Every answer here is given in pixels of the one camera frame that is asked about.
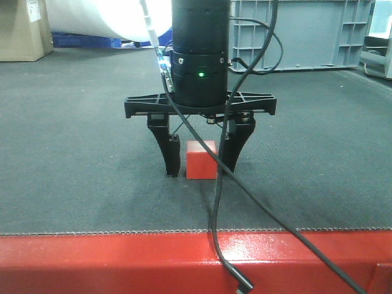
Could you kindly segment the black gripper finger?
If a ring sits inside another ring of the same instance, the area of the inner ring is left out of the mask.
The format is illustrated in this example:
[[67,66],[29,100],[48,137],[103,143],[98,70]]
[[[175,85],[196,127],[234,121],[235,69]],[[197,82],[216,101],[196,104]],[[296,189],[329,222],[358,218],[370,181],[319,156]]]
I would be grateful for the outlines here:
[[147,126],[153,133],[165,162],[167,176],[177,177],[180,169],[180,140],[170,133],[167,113],[148,113]]
[[235,170],[242,148],[254,129],[255,119],[253,115],[236,115],[229,119],[221,160],[232,172]]

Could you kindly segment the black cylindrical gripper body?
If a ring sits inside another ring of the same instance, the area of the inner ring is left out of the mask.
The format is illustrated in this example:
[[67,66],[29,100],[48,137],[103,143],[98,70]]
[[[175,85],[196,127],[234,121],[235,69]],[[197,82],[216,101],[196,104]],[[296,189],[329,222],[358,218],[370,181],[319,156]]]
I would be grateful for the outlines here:
[[230,1],[172,1],[173,49],[170,53],[173,90],[129,97],[127,118],[153,113],[185,115],[223,113],[227,89]]

